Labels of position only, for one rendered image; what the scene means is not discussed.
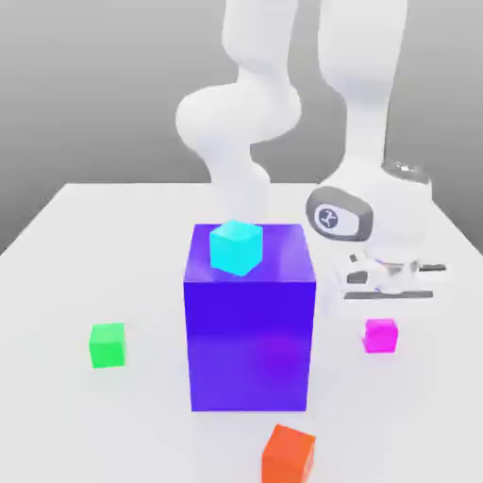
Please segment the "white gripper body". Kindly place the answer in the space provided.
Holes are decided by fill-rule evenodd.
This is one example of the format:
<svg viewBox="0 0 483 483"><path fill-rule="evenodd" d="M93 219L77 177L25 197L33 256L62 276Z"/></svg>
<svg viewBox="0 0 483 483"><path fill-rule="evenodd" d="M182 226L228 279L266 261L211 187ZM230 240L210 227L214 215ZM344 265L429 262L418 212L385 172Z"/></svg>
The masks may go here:
<svg viewBox="0 0 483 483"><path fill-rule="evenodd" d="M397 318L424 310L434 302L428 290L386 293L382 291L348 291L331 304L331 316L340 319Z"/></svg>

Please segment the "small magenta cube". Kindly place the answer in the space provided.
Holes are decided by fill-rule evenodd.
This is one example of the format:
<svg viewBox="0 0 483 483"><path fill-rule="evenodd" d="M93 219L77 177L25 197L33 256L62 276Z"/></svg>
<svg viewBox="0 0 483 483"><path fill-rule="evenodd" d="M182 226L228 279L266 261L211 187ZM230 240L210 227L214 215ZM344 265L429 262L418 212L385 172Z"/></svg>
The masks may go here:
<svg viewBox="0 0 483 483"><path fill-rule="evenodd" d="M398 326L394 319L368 319L362 342L369 354L391 354L398 340Z"/></svg>

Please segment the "small cyan cube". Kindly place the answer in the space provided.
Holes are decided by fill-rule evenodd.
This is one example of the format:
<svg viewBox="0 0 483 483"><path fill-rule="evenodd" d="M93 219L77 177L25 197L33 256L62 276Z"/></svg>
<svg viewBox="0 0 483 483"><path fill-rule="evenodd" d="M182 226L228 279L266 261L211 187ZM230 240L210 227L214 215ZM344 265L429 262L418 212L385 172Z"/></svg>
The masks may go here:
<svg viewBox="0 0 483 483"><path fill-rule="evenodd" d="M208 244L212 268L245 276L262 261L263 228L232 220L211 230Z"/></svg>

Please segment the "small orange cube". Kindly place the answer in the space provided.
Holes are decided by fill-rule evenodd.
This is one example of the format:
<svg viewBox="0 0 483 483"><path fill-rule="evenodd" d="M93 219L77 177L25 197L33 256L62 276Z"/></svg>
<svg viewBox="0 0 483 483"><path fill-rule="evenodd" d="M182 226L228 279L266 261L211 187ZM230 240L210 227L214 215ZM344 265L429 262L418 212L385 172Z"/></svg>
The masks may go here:
<svg viewBox="0 0 483 483"><path fill-rule="evenodd" d="M261 483L307 483L316 437L277 424L261 457Z"/></svg>

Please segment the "small green cube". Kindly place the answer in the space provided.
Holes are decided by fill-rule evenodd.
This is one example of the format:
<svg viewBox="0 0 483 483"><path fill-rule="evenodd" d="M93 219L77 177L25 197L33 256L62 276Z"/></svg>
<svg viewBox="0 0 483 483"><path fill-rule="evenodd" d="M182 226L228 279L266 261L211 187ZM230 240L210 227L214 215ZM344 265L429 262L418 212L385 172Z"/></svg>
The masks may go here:
<svg viewBox="0 0 483 483"><path fill-rule="evenodd" d="M122 323L93 325L89 349L93 369L125 366L125 325Z"/></svg>

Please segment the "large blue box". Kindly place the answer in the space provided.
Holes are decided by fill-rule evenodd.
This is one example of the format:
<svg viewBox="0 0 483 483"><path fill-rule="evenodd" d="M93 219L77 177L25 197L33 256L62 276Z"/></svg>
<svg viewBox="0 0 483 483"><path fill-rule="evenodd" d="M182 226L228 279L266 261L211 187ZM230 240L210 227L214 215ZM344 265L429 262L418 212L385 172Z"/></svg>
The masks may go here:
<svg viewBox="0 0 483 483"><path fill-rule="evenodd" d="M213 225L196 225L183 285L194 411L307 407L316 295L301 225L265 225L263 260L244 277L211 267Z"/></svg>

